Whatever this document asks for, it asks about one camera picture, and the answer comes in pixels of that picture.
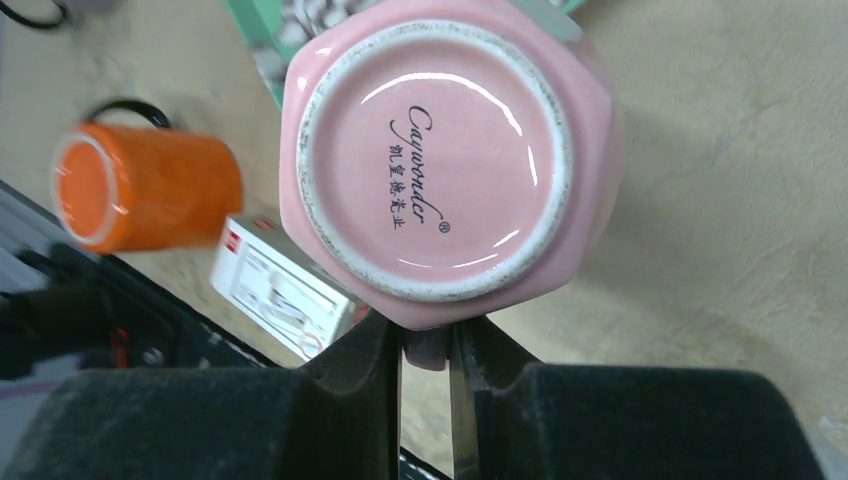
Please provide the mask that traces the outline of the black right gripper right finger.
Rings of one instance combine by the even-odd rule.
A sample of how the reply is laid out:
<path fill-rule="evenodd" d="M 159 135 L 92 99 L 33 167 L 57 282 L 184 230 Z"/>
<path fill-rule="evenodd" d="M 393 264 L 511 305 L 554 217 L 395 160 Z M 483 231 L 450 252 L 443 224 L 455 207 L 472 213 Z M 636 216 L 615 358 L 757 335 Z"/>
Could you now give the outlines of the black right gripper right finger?
<path fill-rule="evenodd" d="M 550 364 L 486 318 L 450 353 L 460 479 L 819 479 L 790 407 L 746 371 Z"/>

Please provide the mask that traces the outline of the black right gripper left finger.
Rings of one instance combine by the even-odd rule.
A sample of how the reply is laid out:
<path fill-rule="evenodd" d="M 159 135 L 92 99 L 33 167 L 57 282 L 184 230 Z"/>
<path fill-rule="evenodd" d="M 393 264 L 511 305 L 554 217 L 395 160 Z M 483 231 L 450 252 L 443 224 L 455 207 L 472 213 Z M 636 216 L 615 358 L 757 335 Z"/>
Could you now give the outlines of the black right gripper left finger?
<path fill-rule="evenodd" d="M 46 399 L 6 479 L 394 479 L 398 328 L 371 314 L 296 369 L 88 370 Z"/>

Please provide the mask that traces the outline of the pink faceted mug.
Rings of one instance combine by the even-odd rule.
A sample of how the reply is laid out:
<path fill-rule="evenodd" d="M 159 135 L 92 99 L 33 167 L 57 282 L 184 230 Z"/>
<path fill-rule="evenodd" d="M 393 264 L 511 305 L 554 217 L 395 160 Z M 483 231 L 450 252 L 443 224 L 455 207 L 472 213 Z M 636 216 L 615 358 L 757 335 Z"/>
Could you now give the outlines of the pink faceted mug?
<path fill-rule="evenodd" d="M 284 86 L 279 210 L 321 268 L 444 368 L 450 324 L 568 283 L 625 171 L 623 111 L 549 1 L 380 1 Z"/>

